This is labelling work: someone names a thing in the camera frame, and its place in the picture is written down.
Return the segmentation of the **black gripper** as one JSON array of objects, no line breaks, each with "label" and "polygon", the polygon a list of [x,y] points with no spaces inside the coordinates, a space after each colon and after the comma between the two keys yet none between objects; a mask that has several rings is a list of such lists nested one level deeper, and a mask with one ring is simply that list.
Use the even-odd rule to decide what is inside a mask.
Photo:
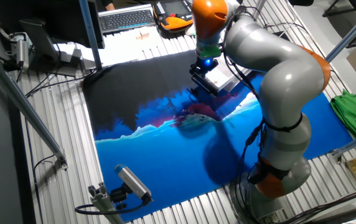
[{"label": "black gripper", "polygon": [[197,57],[195,63],[190,66],[189,73],[192,78],[205,78],[205,75],[218,65],[218,60],[214,58]]}]

